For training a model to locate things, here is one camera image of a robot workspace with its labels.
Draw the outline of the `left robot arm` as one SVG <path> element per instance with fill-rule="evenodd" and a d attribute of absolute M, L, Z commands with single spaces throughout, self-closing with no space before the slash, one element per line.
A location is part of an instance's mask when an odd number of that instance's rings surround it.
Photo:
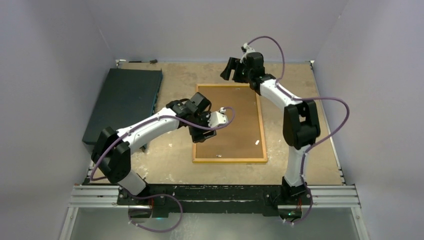
<path fill-rule="evenodd" d="M 157 137 L 183 127 L 189 129 L 193 143 L 214 137 L 217 129 L 229 121 L 224 108 L 211 111 L 211 105 L 204 95 L 196 92 L 191 98 L 169 102 L 159 112 L 133 125 L 117 130 L 104 128 L 91 155 L 94 167 L 90 180 L 97 181 L 95 173 L 99 170 L 110 183 L 126 190 L 136 204 L 146 203 L 150 187 L 132 169 L 132 155 Z"/>

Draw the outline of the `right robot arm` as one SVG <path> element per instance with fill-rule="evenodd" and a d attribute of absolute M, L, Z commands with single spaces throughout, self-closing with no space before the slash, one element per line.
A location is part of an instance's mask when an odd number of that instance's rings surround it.
<path fill-rule="evenodd" d="M 284 202 L 294 203 L 307 191 L 307 154 L 321 134 L 315 101 L 298 98 L 282 87 L 273 75 L 266 73 L 264 57 L 260 52 L 247 53 L 242 59 L 229 58 L 220 77 L 226 81 L 248 84 L 259 96 L 268 99 L 282 111 L 282 135 L 289 146 L 289 154 L 280 196 Z"/>

